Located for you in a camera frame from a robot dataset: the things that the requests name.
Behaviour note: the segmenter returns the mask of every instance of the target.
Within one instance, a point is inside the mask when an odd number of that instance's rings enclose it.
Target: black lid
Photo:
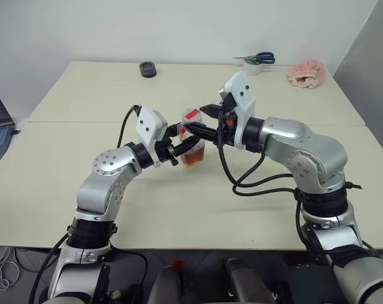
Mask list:
[[[140,70],[142,76],[151,78],[156,75],[155,64],[152,61],[144,61],[140,63]]]

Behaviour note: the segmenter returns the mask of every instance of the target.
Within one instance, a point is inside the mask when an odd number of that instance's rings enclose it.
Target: small round container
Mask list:
[[[244,70],[248,76],[256,76],[261,73],[262,66],[261,63],[252,60],[243,60],[242,62],[242,70]]]
[[[156,76],[156,67],[152,61],[144,61],[140,63],[141,75],[145,78],[152,78]]]
[[[202,114],[201,112],[196,108],[190,108],[187,109],[185,112],[183,112],[182,116],[182,122],[202,122]],[[182,126],[182,124],[179,125],[179,139],[180,141],[184,141],[187,137],[192,136],[191,133],[189,133],[185,127]],[[192,149],[187,151],[186,153],[183,153],[180,156],[181,161],[187,166],[192,167],[198,163],[200,163],[204,158],[204,140],[200,140]]]

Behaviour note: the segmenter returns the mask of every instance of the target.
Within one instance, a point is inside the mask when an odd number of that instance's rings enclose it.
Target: cable clip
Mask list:
[[[362,187],[360,185],[353,184],[352,182],[346,182],[345,183],[345,188],[346,189],[352,189],[352,188],[362,189]]]
[[[293,193],[293,195],[294,195],[294,199],[295,199],[296,201],[302,201],[302,195],[301,195],[301,192],[300,192],[300,189],[299,189],[299,188],[295,188],[295,189],[294,189],[294,193]]]

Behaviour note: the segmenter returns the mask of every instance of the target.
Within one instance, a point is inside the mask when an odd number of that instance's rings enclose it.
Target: white wall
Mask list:
[[[273,51],[334,73],[377,0],[0,0],[0,97],[28,116],[72,60],[235,63]]]

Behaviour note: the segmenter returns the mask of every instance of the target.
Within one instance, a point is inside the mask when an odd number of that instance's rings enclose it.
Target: black cable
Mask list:
[[[258,196],[258,195],[264,195],[264,194],[276,193],[276,192],[290,192],[290,193],[294,193],[294,190],[291,189],[291,188],[273,188],[273,189],[262,190],[262,191],[258,191],[258,192],[243,193],[243,192],[239,192],[239,191],[237,191],[236,189],[233,188],[233,192],[236,195],[239,195],[239,196]]]
[[[42,274],[44,273],[45,267],[48,264],[49,260],[51,259],[51,256],[53,256],[53,253],[59,248],[59,246],[67,239],[67,233],[62,236],[62,238],[53,246],[51,251],[46,255],[45,260],[42,262],[41,266],[39,267],[38,273],[35,277],[35,281],[32,285],[31,292],[29,294],[29,300],[28,304],[34,304],[35,301],[35,294],[37,292],[39,280],[41,280]]]
[[[18,264],[18,266],[20,266],[20,268],[23,269],[23,270],[25,270],[26,272],[32,272],[32,273],[36,273],[36,272],[38,272],[38,270],[36,270],[36,269],[28,269],[27,267],[24,267],[24,266],[22,265],[22,263],[21,263],[21,261],[20,261],[18,255],[17,255],[17,253],[16,253],[17,250],[18,250],[18,251],[28,251],[28,250],[21,250],[20,248],[14,248],[15,262]],[[55,263],[55,261],[56,261],[57,259],[58,259],[58,255],[55,256],[55,258],[47,264],[47,266],[45,267],[45,269],[47,269],[48,267],[52,266],[52,264]]]
[[[120,137],[118,138],[117,149],[118,149],[119,147],[121,147],[122,136],[123,136],[123,134],[124,134],[124,128],[126,127],[127,120],[128,120],[128,118],[129,118],[129,116],[131,115],[131,113],[134,111],[134,109],[135,109],[135,105],[132,106],[132,107],[128,110],[126,116],[124,117],[124,121],[122,122],[122,125],[121,125]]]
[[[375,258],[378,258],[379,257],[379,254],[377,252],[377,250],[375,248],[373,248],[372,246],[370,246],[367,242],[365,242],[364,240],[362,240],[362,244],[365,245],[369,250],[370,252],[372,253],[372,255],[375,257]]]
[[[140,293],[142,285],[143,285],[143,283],[145,281],[145,278],[146,278],[146,275],[148,273],[148,259],[146,259],[146,257],[142,253],[138,253],[138,252],[135,252],[135,251],[118,249],[111,242],[110,242],[110,247],[111,247],[111,249],[113,249],[116,252],[125,253],[125,254],[128,254],[128,255],[136,255],[136,256],[142,258],[142,260],[145,263],[145,270],[143,272],[141,282],[139,283],[138,287],[136,288],[135,294],[133,295],[133,298],[132,298],[132,300],[130,302],[130,304],[134,304],[134,301],[135,301],[136,297],[138,296],[138,294]]]
[[[234,177],[232,176],[228,166],[227,166],[227,162],[226,162],[226,159],[225,159],[224,149],[223,149],[223,145],[224,144],[223,144],[223,136],[222,136],[222,134],[223,134],[223,111],[220,110],[219,113],[218,113],[218,130],[217,130],[218,154],[219,154],[219,159],[221,160],[221,164],[223,166],[225,175],[230,180],[230,182],[233,184],[232,191],[236,195],[239,195],[239,196],[257,196],[257,195],[263,195],[263,194],[275,193],[275,192],[290,192],[290,193],[294,193],[294,190],[290,189],[290,188],[274,188],[274,189],[268,189],[268,190],[253,192],[253,193],[243,193],[243,192],[237,191],[237,187],[245,187],[245,188],[255,187],[255,186],[264,184],[265,182],[272,181],[273,179],[279,179],[279,178],[282,178],[282,177],[293,177],[293,175],[292,174],[278,174],[278,175],[273,175],[273,176],[267,177],[267,178],[265,178],[263,180],[259,180],[258,182],[253,182],[253,183],[250,183],[250,184],[241,184],[241,182],[245,178],[247,178],[251,173],[253,173],[253,171],[255,171],[262,164],[262,162],[265,159],[265,153],[262,151],[261,152],[261,158],[259,159],[259,161],[252,168],[250,168],[248,171],[246,171],[246,173],[244,173],[239,178],[239,180],[235,180]]]
[[[33,251],[33,252],[39,252],[39,253],[44,253],[48,254],[48,252],[51,250],[50,248],[34,248],[34,247],[18,247],[19,251]]]

